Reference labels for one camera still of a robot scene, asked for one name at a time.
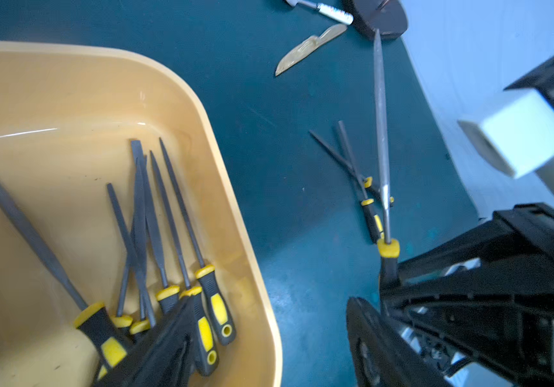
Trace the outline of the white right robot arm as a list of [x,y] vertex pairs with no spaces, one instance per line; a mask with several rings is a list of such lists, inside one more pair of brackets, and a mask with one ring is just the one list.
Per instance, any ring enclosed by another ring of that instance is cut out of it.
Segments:
[[[503,174],[536,174],[554,195],[554,56],[459,120]],[[359,380],[444,385],[480,364],[522,386],[554,386],[554,208],[495,211],[468,232],[385,264],[380,316],[352,335]]]

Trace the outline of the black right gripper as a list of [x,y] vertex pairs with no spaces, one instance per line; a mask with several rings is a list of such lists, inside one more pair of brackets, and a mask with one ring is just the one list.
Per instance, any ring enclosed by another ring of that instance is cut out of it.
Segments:
[[554,209],[496,211],[398,266],[388,314],[504,379],[554,386]]

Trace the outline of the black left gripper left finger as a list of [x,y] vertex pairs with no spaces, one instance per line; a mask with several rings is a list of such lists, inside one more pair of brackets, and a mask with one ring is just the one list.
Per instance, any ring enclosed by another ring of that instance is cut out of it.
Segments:
[[95,386],[187,386],[196,350],[193,307],[181,301]]

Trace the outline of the file tool black yellow handle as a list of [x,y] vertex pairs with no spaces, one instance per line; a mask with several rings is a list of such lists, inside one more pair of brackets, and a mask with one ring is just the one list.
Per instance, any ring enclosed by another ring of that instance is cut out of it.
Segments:
[[72,284],[56,255],[1,183],[0,208],[21,234],[22,238],[28,243],[37,258],[64,287],[80,309],[80,314],[75,318],[73,325],[96,348],[101,361],[101,365],[96,371],[96,380],[101,380],[127,357],[131,351],[132,343],[114,326],[103,302],[89,305],[84,300],[80,292]]
[[175,220],[172,214],[172,208],[167,196],[167,190],[163,183],[159,165],[155,159],[154,153],[150,151],[151,166],[154,172],[155,182],[159,189],[160,198],[167,216],[167,222],[172,235],[173,246],[175,248],[180,272],[183,277],[184,291],[180,293],[180,298],[184,301],[190,301],[193,309],[193,334],[196,340],[196,370],[201,376],[208,377],[214,373],[219,364],[217,347],[214,342],[213,331],[207,319],[204,305],[201,299],[202,288],[192,286],[186,264],[183,259],[183,250],[178,236]]
[[390,289],[399,285],[398,257],[400,244],[391,237],[390,222],[390,168],[388,150],[388,118],[385,94],[382,37],[375,29],[373,42],[375,124],[379,158],[380,194],[383,206],[383,239],[378,243],[381,256],[380,289]]
[[162,290],[155,295],[155,298],[159,303],[163,316],[165,316],[178,303],[180,288],[177,285],[170,285],[167,278],[163,242],[159,230],[154,198],[147,172],[146,157],[143,153],[143,147],[140,140],[131,141],[131,151],[136,167],[141,175],[140,182],[142,184],[142,192],[140,193],[140,203],[142,208],[139,211],[142,221],[140,222],[141,227],[135,227],[135,241],[139,249],[138,255],[140,259],[140,266],[143,273],[146,274],[147,245],[149,244],[151,245],[154,262],[159,271],[162,285]]
[[188,210],[183,199],[180,185],[177,181],[172,162],[162,139],[159,139],[159,145],[163,153],[167,172],[172,182],[172,187],[175,192],[175,196],[179,204],[183,220],[185,222],[186,228],[188,229],[188,234],[196,253],[196,259],[200,266],[200,268],[195,272],[195,277],[196,280],[198,280],[198,282],[200,283],[202,290],[204,291],[204,296],[209,310],[210,322],[212,323],[213,328],[217,334],[217,339],[219,343],[222,346],[228,346],[233,343],[237,337],[237,329],[233,320],[233,316],[230,313],[230,308],[225,300],[224,294],[222,293],[217,283],[215,266],[213,264],[206,264],[206,262],[204,261],[204,257],[200,250],[196,234],[193,230],[191,218],[188,214]]
[[[332,156],[332,158],[335,159],[335,161],[337,161],[343,167],[343,169],[345,169],[346,172],[348,172],[351,175],[352,179],[354,180],[354,173],[351,169],[351,163],[349,163],[349,161],[346,160],[346,155],[343,156],[341,153],[331,148],[315,132],[310,131],[309,133],[317,141],[317,143],[319,143],[325,149],[325,151],[327,151],[327,153],[329,153],[330,156]],[[391,208],[394,206],[393,196],[387,196],[386,198],[383,198],[383,190],[381,190],[381,186],[378,182],[374,182],[373,177],[365,177],[360,172],[359,172],[359,177],[362,179],[362,182],[364,183],[364,187],[367,190],[368,196],[370,198],[373,198],[376,204],[386,206],[387,208]],[[354,185],[357,193],[357,198],[359,200],[359,187],[357,186],[356,182]]]
[[354,180],[359,187],[359,203],[367,225],[371,242],[377,244],[383,236],[383,227],[380,221],[380,216],[375,211],[373,203],[375,200],[368,196],[367,190],[364,187],[362,179],[359,177],[359,171],[357,168],[356,159],[351,148],[348,135],[346,133],[345,125],[343,121],[338,121],[338,135],[341,145],[341,149],[346,153],[346,160],[351,163],[351,169],[354,173]]

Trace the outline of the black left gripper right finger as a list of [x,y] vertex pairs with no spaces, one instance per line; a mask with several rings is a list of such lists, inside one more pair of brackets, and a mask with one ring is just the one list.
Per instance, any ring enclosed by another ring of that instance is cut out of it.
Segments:
[[358,386],[449,385],[367,300],[348,300],[346,329]]

